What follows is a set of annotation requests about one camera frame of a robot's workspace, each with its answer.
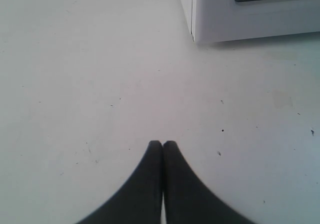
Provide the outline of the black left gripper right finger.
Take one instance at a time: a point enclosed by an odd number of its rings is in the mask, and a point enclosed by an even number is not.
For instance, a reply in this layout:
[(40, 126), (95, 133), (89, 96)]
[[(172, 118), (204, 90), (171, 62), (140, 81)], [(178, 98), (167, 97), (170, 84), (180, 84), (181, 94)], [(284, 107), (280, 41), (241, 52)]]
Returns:
[(168, 224), (249, 224), (196, 176), (174, 141), (163, 144), (163, 194)]

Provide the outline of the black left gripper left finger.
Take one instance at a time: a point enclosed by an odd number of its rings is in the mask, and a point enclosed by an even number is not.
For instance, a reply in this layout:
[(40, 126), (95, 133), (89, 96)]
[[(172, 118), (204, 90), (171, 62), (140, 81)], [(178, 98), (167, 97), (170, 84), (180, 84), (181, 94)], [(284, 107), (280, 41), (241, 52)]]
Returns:
[(103, 205), (80, 224), (160, 224), (163, 202), (163, 146), (150, 141), (141, 161)]

